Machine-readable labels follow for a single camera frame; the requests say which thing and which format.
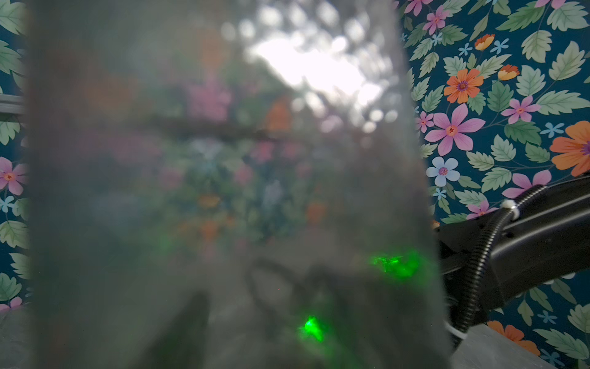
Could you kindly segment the smoky spray bottle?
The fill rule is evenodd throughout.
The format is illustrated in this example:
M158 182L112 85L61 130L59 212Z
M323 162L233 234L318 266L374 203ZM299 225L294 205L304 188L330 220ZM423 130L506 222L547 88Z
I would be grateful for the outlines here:
M30 1L36 368L448 368L389 1Z

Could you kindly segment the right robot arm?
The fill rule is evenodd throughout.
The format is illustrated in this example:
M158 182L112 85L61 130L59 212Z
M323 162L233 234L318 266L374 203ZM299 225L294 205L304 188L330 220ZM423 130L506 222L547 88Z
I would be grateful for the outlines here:
M589 175L534 185L500 209L434 234L454 347L488 312L554 278L589 267Z

